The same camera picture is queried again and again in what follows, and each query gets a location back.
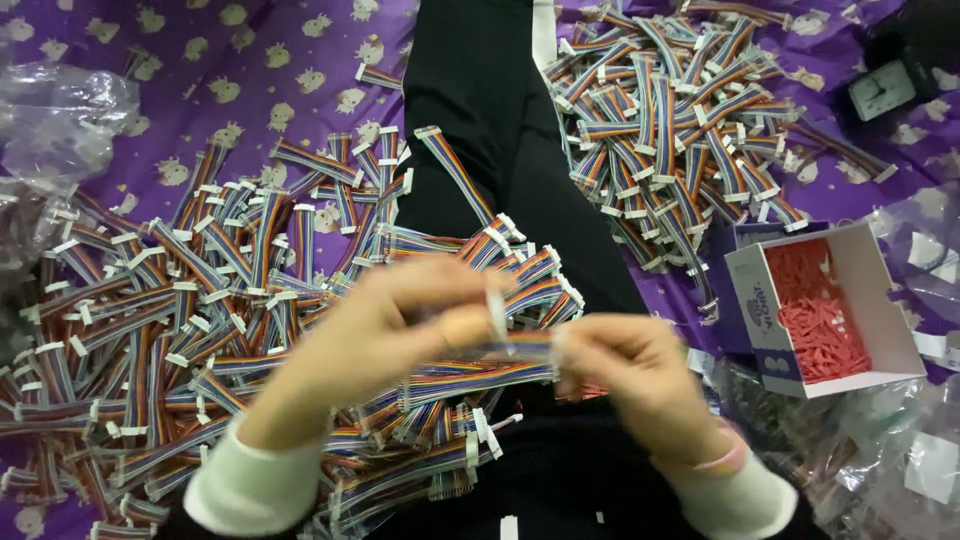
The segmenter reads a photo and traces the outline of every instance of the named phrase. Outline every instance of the red strips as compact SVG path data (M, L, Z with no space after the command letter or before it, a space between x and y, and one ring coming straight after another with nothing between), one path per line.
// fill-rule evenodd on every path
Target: red strips
M804 383L873 369L823 238L763 250Z

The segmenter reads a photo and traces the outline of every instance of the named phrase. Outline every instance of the purple blanket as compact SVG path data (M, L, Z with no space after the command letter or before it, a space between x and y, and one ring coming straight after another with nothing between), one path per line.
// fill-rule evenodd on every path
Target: purple blanket
M235 141L221 183L241 177L267 184L292 182L301 172L268 154L283 136L318 153L326 137L350 132L354 144L380 126L402 130L400 93L354 80L361 61L402 74L412 44L417 0L11 0L0 13L18 42L21 61L43 58L108 69L140 83L142 116L115 140L108 173L84 189L130 219L168 217L185 190L196 153L213 136ZM558 0L560 35L596 13L598 0ZM783 0L759 5L795 15L792 29L764 27L755 41L777 57L789 79L778 95L792 96L815 120L829 123L827 91L857 73L861 51L854 33L892 12L900 0ZM623 0L627 14L669 12L666 0ZM879 131L870 149L900 167L883 184L864 182L844 163L822 157L797 175L778 177L788 202L815 219L858 218L918 190L960 178L960 86L938 72L948 91ZM348 244L332 203L317 213L315 271L330 272ZM633 267L652 313L674 321L691 347L722 354L715 327L701 325L696 291L684 276L651 275ZM920 331L954 330L901 293ZM941 379L931 366L932 377ZM0 446L2 469L20 449ZM48 508L0 503L0 538L80 539L94 512L75 499Z

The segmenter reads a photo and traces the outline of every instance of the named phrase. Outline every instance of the white sleeve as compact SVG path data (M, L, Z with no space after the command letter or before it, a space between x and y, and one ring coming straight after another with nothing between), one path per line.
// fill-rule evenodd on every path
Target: white sleeve
M800 494L771 473L753 454L728 477L666 475L684 517L710 540L760 540L782 531L793 519Z
M313 507L324 441L285 452L249 448L236 438L240 419L187 485L183 508L203 528L223 536L282 532Z

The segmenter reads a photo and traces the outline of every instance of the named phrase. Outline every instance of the cardboard box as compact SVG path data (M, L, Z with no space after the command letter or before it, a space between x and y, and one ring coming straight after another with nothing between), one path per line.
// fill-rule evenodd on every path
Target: cardboard box
M828 221L811 221L804 233L814 233L829 229ZM740 313L740 303L736 300L736 291L730 277L730 269L724 261L728 253L754 245L758 242L786 238L800 233L788 233L782 223L741 223L729 225L711 231L708 242L707 279L717 298L718 318L716 322L717 344L724 354L748 355L754 351L747 333L747 325Z
M780 325L780 299L763 248L826 238L833 271L847 296L873 370L842 379L804 384L793 343ZM876 239L865 223L754 244L727 254L733 288L743 313L758 371L767 390L816 398L897 380L924 377L926 368L903 311L887 297L893 287Z

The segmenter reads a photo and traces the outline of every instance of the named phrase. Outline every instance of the clock face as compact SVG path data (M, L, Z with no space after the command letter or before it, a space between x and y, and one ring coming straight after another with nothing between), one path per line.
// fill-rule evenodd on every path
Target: clock face
M850 98L861 120L873 120L917 97L902 61L892 61L850 85Z

